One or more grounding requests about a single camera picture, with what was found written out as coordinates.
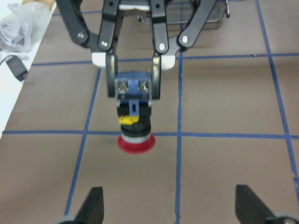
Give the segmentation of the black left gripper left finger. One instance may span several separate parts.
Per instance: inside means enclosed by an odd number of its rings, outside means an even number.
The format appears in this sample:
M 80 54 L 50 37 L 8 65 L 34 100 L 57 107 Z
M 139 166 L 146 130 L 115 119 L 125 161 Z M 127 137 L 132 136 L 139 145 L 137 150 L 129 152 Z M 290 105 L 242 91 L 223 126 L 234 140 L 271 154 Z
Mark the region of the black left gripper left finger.
M 66 215 L 54 224 L 101 224 L 104 219 L 104 197 L 102 187 L 93 187 L 76 215 Z

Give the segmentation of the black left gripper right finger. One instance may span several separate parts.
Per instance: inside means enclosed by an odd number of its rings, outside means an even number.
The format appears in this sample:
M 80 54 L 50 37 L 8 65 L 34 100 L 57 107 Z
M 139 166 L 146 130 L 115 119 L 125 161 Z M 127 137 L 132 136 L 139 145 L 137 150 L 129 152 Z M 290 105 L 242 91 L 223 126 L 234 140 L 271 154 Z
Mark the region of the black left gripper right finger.
M 241 224 L 297 224 L 298 219 L 274 214 L 248 185 L 235 187 L 235 215 Z

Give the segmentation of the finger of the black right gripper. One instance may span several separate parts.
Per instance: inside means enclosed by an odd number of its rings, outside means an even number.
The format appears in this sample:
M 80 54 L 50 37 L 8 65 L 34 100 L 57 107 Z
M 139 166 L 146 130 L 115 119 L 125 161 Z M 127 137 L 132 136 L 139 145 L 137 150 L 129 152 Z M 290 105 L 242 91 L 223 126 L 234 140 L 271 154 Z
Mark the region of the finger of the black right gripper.
M 119 9 L 120 1 L 104 1 L 98 34 L 92 33 L 87 27 L 80 10 L 81 0 L 57 0 L 56 3 L 71 40 L 90 49 L 93 64 L 106 69 L 107 95 L 115 97 L 116 48 L 123 20 L 123 14 Z
M 178 52 L 184 52 L 194 46 L 205 25 L 201 26 L 201 22 L 189 25 L 169 24 L 166 32 L 162 31 L 162 27 L 155 30 L 151 29 L 154 48 L 151 78 L 153 99 L 160 98 L 162 72 L 174 67 Z

